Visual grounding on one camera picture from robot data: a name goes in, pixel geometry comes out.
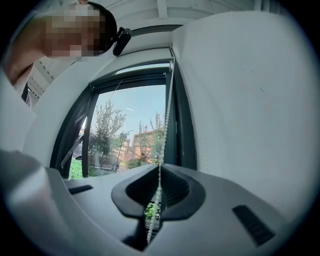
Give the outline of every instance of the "window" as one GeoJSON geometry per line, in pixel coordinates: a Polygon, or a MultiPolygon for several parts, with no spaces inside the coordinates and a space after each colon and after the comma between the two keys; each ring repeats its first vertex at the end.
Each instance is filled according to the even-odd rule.
{"type": "MultiPolygon", "coordinates": [[[[89,84],[61,126],[50,167],[76,180],[158,163],[171,68],[169,61],[142,64],[89,84]]],[[[174,69],[164,162],[196,170],[188,99],[174,69]]]]}
{"type": "Polygon", "coordinates": [[[164,136],[166,85],[102,93],[88,142],[88,175],[101,176],[156,163],[164,136]]]}

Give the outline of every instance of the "parked car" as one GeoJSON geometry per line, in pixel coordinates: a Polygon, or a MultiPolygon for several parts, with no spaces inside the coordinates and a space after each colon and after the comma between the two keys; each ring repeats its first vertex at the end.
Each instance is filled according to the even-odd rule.
{"type": "MultiPolygon", "coordinates": [[[[75,150],[73,151],[72,157],[76,160],[80,160],[80,161],[82,160],[82,143],[80,143],[75,148],[75,150]]],[[[99,163],[101,162],[102,158],[103,157],[100,154],[98,154],[99,163]]],[[[103,161],[101,166],[102,169],[110,169],[114,172],[116,172],[119,169],[119,161],[115,156],[108,157],[106,159],[103,159],[102,161],[103,161]]],[[[95,165],[94,156],[91,156],[90,154],[88,154],[88,163],[89,165],[92,164],[92,166],[95,165]]]]}

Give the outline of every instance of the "person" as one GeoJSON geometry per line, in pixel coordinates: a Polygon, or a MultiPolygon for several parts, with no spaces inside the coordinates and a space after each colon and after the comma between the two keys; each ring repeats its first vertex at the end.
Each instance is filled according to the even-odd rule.
{"type": "Polygon", "coordinates": [[[112,13],[97,3],[79,0],[68,8],[31,13],[9,47],[2,69],[15,91],[30,106],[27,81],[40,58],[98,56],[117,35],[112,13]]]}

